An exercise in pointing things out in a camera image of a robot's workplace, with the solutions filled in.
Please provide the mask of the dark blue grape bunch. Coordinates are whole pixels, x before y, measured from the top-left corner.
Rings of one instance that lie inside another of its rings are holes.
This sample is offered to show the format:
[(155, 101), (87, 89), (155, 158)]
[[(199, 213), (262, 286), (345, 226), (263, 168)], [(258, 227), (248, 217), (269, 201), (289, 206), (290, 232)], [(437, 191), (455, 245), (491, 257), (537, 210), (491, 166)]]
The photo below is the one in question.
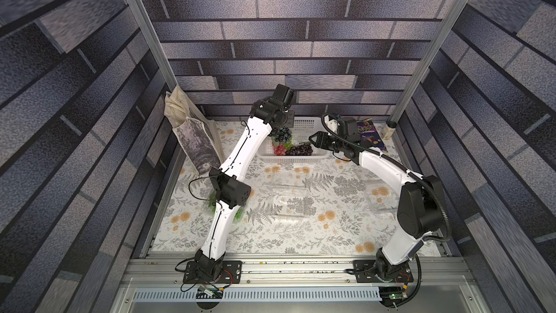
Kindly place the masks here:
[(280, 137), (285, 143), (284, 146), (287, 149), (292, 147), (292, 131), (290, 128), (275, 128), (270, 134), (272, 137)]

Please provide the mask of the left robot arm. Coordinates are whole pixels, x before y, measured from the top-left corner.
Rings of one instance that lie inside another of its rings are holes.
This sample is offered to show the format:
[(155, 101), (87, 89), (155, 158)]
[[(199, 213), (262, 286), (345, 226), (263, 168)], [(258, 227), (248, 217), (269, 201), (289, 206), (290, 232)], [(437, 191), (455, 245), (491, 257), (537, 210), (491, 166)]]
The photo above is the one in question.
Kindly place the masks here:
[(214, 219), (203, 246), (195, 253), (195, 275), (202, 281), (216, 281), (223, 271), (227, 237), (236, 213), (248, 200), (251, 187), (244, 180), (249, 165), (274, 128), (293, 124), (291, 102), (269, 97), (256, 102), (232, 153), (208, 178), (215, 195)]

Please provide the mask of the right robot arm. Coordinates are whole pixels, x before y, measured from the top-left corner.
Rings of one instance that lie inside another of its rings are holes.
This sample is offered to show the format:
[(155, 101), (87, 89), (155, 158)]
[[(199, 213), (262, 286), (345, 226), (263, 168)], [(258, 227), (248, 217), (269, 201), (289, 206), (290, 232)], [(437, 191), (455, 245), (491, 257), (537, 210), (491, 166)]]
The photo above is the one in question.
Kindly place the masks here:
[(344, 154), (351, 162), (373, 172), (399, 196), (398, 227), (394, 235), (377, 251), (373, 267), (355, 270), (355, 275), (373, 275), (386, 283), (393, 281), (407, 273), (408, 263), (417, 259), (424, 243), (451, 239), (452, 228), (439, 178), (420, 175), (380, 151), (349, 142), (334, 133), (319, 131), (309, 142), (319, 149)]

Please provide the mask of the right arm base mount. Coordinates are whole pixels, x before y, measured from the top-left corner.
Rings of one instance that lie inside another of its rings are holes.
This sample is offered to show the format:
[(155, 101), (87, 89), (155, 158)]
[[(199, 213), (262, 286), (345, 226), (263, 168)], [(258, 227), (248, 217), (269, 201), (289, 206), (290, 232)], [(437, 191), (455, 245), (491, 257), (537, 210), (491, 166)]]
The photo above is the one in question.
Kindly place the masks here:
[(353, 275), (358, 283), (393, 283), (408, 284), (414, 277), (408, 262), (391, 265), (383, 259), (354, 260), (353, 267), (345, 270)]

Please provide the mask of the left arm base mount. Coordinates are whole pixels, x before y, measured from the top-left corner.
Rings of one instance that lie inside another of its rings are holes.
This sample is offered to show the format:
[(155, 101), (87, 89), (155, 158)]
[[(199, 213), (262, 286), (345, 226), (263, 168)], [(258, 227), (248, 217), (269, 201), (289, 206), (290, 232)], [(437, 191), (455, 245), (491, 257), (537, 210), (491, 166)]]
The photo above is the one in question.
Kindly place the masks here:
[(191, 260), (182, 270), (184, 284), (212, 283), (218, 285), (239, 284), (243, 263), (241, 261), (222, 261), (215, 265), (202, 265)]

